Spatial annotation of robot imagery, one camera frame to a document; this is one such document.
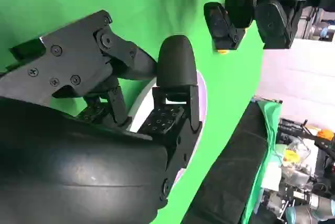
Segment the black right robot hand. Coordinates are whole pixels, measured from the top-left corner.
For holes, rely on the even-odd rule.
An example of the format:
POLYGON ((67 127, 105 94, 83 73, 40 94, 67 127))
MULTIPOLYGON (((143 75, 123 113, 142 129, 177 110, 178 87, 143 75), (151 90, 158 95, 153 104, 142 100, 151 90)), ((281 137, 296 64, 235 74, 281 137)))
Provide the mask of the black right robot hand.
POLYGON ((100 10, 11 49, 1 223, 150 223, 202 129, 185 35, 153 59, 100 10))

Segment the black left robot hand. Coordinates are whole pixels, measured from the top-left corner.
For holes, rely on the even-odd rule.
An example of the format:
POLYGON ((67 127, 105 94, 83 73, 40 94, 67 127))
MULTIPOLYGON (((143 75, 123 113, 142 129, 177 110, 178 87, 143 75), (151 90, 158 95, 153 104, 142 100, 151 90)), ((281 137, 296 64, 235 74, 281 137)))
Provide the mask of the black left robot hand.
POLYGON ((265 49, 288 49, 306 0, 225 0, 204 4, 204 17, 218 52, 237 50, 256 22, 265 49))

